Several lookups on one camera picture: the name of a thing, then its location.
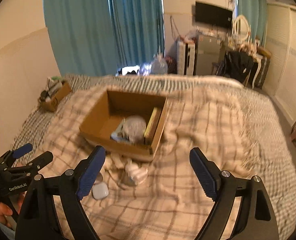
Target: black bag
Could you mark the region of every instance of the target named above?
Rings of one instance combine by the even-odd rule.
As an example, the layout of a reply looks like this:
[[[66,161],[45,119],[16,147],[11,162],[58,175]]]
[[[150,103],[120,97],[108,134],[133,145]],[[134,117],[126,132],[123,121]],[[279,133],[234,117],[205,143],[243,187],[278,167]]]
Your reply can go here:
[[[229,51],[221,62],[216,75],[233,78],[243,83],[253,65],[253,58],[246,52]]]

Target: beige blanket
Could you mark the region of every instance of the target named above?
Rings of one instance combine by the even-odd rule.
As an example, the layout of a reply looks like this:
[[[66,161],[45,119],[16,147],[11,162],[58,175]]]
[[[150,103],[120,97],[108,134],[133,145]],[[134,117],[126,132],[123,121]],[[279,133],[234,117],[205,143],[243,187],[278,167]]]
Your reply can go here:
[[[36,152],[54,155],[53,162],[41,170],[45,177],[75,168],[91,153],[93,147],[79,135],[79,125],[106,89],[96,86],[76,92],[51,122]],[[121,182],[122,170],[109,171],[104,174],[109,196],[96,201],[90,194],[82,200],[100,238],[194,239],[213,202],[190,166],[189,151],[199,147],[219,169],[236,177],[251,177],[255,160],[245,118],[234,96],[207,88],[170,93],[163,137],[146,181],[128,187]],[[59,197],[55,202],[64,235],[72,239]],[[237,199],[222,239],[229,238],[238,207]]]

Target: blue gripper pad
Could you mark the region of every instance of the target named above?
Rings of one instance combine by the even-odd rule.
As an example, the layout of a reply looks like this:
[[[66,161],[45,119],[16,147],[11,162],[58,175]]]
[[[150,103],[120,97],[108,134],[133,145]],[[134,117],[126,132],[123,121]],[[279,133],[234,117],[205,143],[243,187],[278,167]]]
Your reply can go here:
[[[106,150],[101,146],[97,146],[86,160],[81,161],[86,161],[88,165],[85,166],[85,171],[81,174],[78,181],[76,195],[79,200],[82,200],[83,197],[89,195],[105,159]]]
[[[206,196],[215,201],[220,188],[220,170],[207,160],[199,148],[190,151],[189,161]]]
[[[31,152],[32,149],[33,149],[32,144],[27,143],[24,146],[21,146],[20,148],[14,150],[12,152],[12,157],[14,157],[15,159],[18,159],[18,158],[24,156],[25,154]]]

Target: human hand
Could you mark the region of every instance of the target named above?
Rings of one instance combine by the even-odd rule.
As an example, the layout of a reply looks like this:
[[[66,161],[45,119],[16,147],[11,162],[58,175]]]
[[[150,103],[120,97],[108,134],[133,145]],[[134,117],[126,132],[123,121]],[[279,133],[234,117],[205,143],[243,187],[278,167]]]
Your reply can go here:
[[[18,213],[20,212],[22,203],[24,200],[24,194],[20,193],[18,197]],[[6,225],[8,228],[11,228],[11,225],[9,222],[6,220],[5,216],[11,216],[12,215],[12,210],[4,203],[0,202],[0,223],[3,225]]]

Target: clear plastic water bottle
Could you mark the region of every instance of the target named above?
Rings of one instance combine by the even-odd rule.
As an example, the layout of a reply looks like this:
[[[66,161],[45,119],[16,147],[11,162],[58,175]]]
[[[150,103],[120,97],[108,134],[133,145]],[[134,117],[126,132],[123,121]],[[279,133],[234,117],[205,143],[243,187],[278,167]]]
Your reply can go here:
[[[158,53],[153,62],[151,63],[150,74],[164,75],[168,73],[168,65],[166,60]]]

